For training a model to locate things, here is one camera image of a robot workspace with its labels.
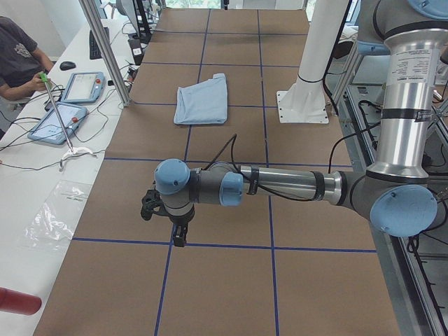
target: green handle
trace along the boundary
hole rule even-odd
[[[41,80],[44,83],[48,83],[48,77],[47,77],[47,74],[45,72],[41,72]]]

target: keyboard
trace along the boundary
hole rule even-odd
[[[104,31],[106,32],[107,40],[109,40],[109,28],[104,27]],[[102,58],[101,51],[99,51],[98,43],[95,41],[92,31],[90,31],[89,34],[89,58],[91,60],[98,60],[99,58]]]

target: grid line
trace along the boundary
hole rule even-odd
[[[102,239],[102,238],[86,238],[86,237],[74,237],[72,240],[78,242],[114,243],[114,244],[144,244],[144,245],[163,245],[163,246],[170,245],[169,241]],[[214,249],[302,251],[302,252],[334,252],[334,253],[377,252],[377,250],[370,248],[325,248],[325,247],[263,246],[263,245],[208,244],[208,243],[187,243],[185,247],[208,247]]]
[[[157,318],[155,320],[154,336],[158,336],[159,327],[160,327],[160,319],[162,318],[162,308],[163,308],[163,300],[165,298],[165,289],[167,287],[169,261],[171,260],[171,252],[173,250],[173,239],[172,239],[173,234],[174,234],[174,224],[171,229],[171,235],[169,236],[169,248],[168,248],[168,253],[167,253],[167,262],[165,264],[165,271],[163,274],[162,290],[160,291],[159,308],[157,310]]]
[[[260,11],[257,10],[257,25],[258,25],[258,51],[260,53],[260,77],[261,77],[261,99],[263,105],[263,130],[265,133],[265,154],[266,154],[266,166],[269,167],[269,146],[267,137],[267,121],[266,121],[266,108],[265,108],[265,84],[263,78],[263,55],[261,48],[261,35],[260,35]],[[280,336],[280,324],[279,324],[279,301],[277,294],[277,272],[275,265],[275,243],[274,243],[274,222],[272,220],[272,204],[271,197],[268,198],[269,207],[269,233],[271,238],[271,263],[272,263],[272,292],[274,295],[274,322],[275,322],[275,335]]]
[[[200,78],[201,78],[202,63],[204,61],[205,46],[207,44],[207,34],[208,34],[208,31],[209,31],[209,24],[210,24],[210,14],[211,14],[211,10],[209,9],[209,15],[207,17],[207,25],[205,27],[204,44],[202,45],[201,62],[199,63],[199,71],[198,71],[198,74],[197,74],[197,82],[196,83],[199,83]],[[193,126],[190,125],[188,127],[187,145],[185,146],[185,154],[183,156],[183,160],[184,161],[187,160],[188,147],[190,146],[190,137],[191,137],[192,130],[193,130]]]
[[[177,103],[141,103],[139,101],[134,101],[136,105],[149,105],[149,106],[177,106]],[[228,105],[229,107],[243,107],[243,108],[254,108],[254,109],[276,109],[276,106],[261,106],[261,105]]]
[[[202,31],[169,31],[169,30],[153,30],[154,33],[168,33],[168,34],[203,34]],[[237,33],[237,32],[212,32],[209,31],[208,34],[214,34],[214,35],[269,35],[269,36],[306,36],[308,34],[294,34],[294,33]]]
[[[110,161],[148,161],[148,162],[161,162],[166,160],[166,158],[145,158],[145,157],[112,157],[107,156],[103,160]],[[185,163],[204,163],[208,164],[209,161],[206,160],[185,160]],[[235,164],[238,165],[254,165],[254,166],[263,166],[267,165],[266,162],[244,162],[244,161],[236,161]],[[277,163],[277,162],[269,162],[270,166],[292,166],[292,167],[328,167],[328,164],[325,163]],[[338,168],[352,168],[349,164],[331,164],[331,167]]]
[[[151,64],[151,65],[201,65],[201,63],[180,63],[180,62],[142,62],[142,64]],[[227,63],[202,63],[202,65],[206,66],[216,66],[216,67],[259,67],[259,64],[227,64]],[[263,65],[264,67],[269,68],[297,68],[298,65]]]

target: metal rod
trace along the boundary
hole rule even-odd
[[[126,85],[121,76],[117,61],[113,56],[113,51],[107,39],[106,33],[104,32],[97,7],[93,1],[89,0],[79,0],[79,4],[84,11],[85,18],[89,22],[93,36],[98,43],[99,49],[101,50],[101,56],[103,57],[104,63],[106,63],[106,67],[112,77],[113,84],[117,89],[121,102],[123,103],[123,106],[128,106],[131,100],[129,92],[127,91]]]
[[[51,104],[53,105],[53,108],[55,109],[57,119],[59,120],[59,123],[61,125],[62,133],[64,133],[65,139],[67,141],[67,146],[70,148],[70,151],[73,152],[73,144],[71,143],[69,134],[67,133],[67,130],[65,129],[65,124],[62,119],[61,113],[59,112],[59,109],[57,108],[56,101],[53,98],[53,95],[51,94],[51,89],[50,89],[50,86],[48,85],[48,81],[44,81],[43,83],[45,84],[45,88],[48,91],[48,96],[50,98]]]
[[[349,57],[344,65],[344,69],[342,71],[342,75],[339,77],[339,80],[336,84],[334,93],[333,93],[333,100],[335,101],[336,105],[339,104],[339,101],[344,94],[344,92],[347,89],[347,86],[351,84],[353,79],[355,78],[356,72],[358,72],[358,69],[363,62],[364,56],[359,55],[358,53],[358,44],[357,42],[354,42]]]
[[[447,30],[444,29],[409,31],[385,40],[384,44],[391,50],[391,65],[381,117],[381,136],[375,162],[367,168],[367,175],[393,176],[395,180],[424,181],[428,178],[421,160],[430,119],[424,114],[421,118],[418,115],[417,118],[396,115],[385,118],[384,114],[387,111],[427,111],[431,114],[439,52],[447,41]],[[417,68],[409,59],[418,60],[422,65],[418,63]],[[403,78],[410,79],[399,78],[398,74],[402,72]]]
[[[252,167],[241,166],[241,173],[247,177],[252,175]],[[295,171],[275,168],[259,168],[258,182],[273,191],[285,196],[311,200],[316,194],[316,177],[310,171]],[[325,193],[322,200],[331,204],[339,202],[342,194],[342,177],[339,172],[323,174]],[[249,182],[244,182],[246,191]],[[259,188],[258,194],[272,195],[269,191]]]

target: red object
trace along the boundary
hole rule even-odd
[[[42,300],[37,296],[0,287],[0,311],[32,315],[41,305]]]

